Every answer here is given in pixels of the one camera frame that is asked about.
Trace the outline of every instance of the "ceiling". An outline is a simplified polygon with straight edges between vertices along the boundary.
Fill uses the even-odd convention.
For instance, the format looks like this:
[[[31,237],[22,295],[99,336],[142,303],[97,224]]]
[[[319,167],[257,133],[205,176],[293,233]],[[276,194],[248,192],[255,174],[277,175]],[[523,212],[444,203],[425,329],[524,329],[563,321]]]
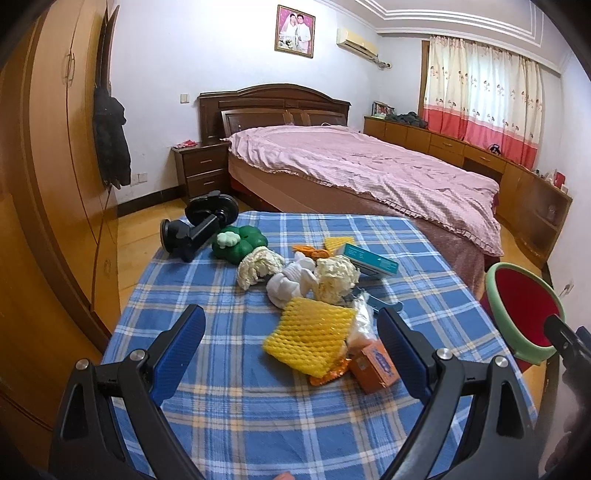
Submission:
[[[530,0],[317,0],[380,35],[439,34],[482,41],[561,72],[571,50]]]

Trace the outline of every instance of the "cardboard box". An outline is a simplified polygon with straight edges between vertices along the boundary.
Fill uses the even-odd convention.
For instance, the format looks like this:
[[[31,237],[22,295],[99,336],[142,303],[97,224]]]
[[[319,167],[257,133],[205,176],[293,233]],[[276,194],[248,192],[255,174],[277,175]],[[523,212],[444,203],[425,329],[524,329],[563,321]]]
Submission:
[[[381,340],[374,341],[355,355],[349,369],[368,394],[387,388],[400,379]]]
[[[355,265],[361,273],[366,275],[396,275],[398,263],[357,245],[344,244],[336,252],[336,255],[344,255]]]

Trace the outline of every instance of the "blue plaid tablecloth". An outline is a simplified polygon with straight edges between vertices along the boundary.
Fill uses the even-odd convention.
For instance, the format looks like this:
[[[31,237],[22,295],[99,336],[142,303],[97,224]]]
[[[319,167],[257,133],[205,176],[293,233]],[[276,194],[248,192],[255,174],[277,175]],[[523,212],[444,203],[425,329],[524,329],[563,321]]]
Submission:
[[[424,235],[403,218],[355,215],[242,213],[235,223],[255,225],[269,248],[293,257],[291,246],[322,246],[327,236],[352,236],[358,245],[395,259],[399,273],[360,286],[386,301],[404,303],[402,318],[435,347],[465,360],[506,355],[497,330],[470,291]],[[190,303],[207,316],[205,336],[174,397],[162,410],[181,444],[208,480],[270,480],[291,471],[297,480],[377,480],[413,428],[422,405],[402,382],[365,395],[351,376],[311,387],[305,375],[267,355],[263,340],[280,310],[264,284],[247,293],[236,285],[236,267],[205,247],[185,264],[159,249],[123,312],[104,363],[147,348]],[[530,414],[535,407],[517,376]],[[136,468],[150,467],[115,399],[123,436]],[[432,475],[449,467],[470,398],[463,397]]]

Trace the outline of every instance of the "wardrobe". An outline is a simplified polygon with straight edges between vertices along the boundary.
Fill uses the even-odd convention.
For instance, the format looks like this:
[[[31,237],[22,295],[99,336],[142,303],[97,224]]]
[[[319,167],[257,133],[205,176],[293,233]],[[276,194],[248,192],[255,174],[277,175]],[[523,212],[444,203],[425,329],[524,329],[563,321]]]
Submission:
[[[92,127],[114,20],[106,0],[57,0],[0,72],[0,423],[40,467],[70,371],[100,362],[120,315]]]

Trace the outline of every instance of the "wedding photo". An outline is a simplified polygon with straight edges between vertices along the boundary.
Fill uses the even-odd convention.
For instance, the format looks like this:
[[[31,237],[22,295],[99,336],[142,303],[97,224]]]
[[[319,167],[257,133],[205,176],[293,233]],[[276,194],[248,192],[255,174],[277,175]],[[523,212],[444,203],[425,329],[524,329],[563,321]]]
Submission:
[[[312,58],[315,22],[313,15],[277,5],[275,50]]]

